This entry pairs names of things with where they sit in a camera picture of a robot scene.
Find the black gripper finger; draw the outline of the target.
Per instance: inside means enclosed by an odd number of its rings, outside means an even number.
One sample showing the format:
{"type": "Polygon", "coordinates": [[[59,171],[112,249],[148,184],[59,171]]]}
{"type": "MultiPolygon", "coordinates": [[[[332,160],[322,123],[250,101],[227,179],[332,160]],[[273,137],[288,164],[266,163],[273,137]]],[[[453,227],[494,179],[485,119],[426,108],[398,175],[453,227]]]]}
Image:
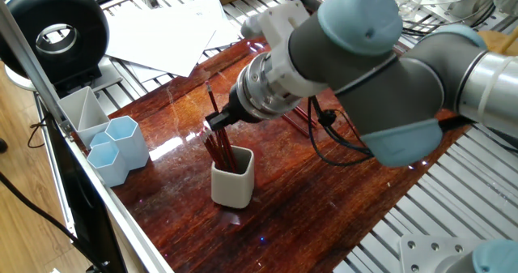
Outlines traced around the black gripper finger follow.
{"type": "Polygon", "coordinates": [[[226,109],[221,112],[213,112],[205,117],[210,129],[218,131],[236,122],[236,118],[226,109]]]}

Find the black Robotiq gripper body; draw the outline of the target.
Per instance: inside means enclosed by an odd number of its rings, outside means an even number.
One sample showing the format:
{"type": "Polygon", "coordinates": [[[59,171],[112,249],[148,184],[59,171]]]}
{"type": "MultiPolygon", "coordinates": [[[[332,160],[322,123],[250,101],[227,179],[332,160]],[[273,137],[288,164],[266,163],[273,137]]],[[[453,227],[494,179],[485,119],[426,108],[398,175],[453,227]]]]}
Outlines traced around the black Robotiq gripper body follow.
{"type": "Polygon", "coordinates": [[[224,115],[225,124],[235,124],[239,121],[247,123],[258,123],[262,119],[253,116],[240,102],[238,97],[238,85],[234,84],[229,92],[228,102],[223,107],[222,114],[224,115]]]}

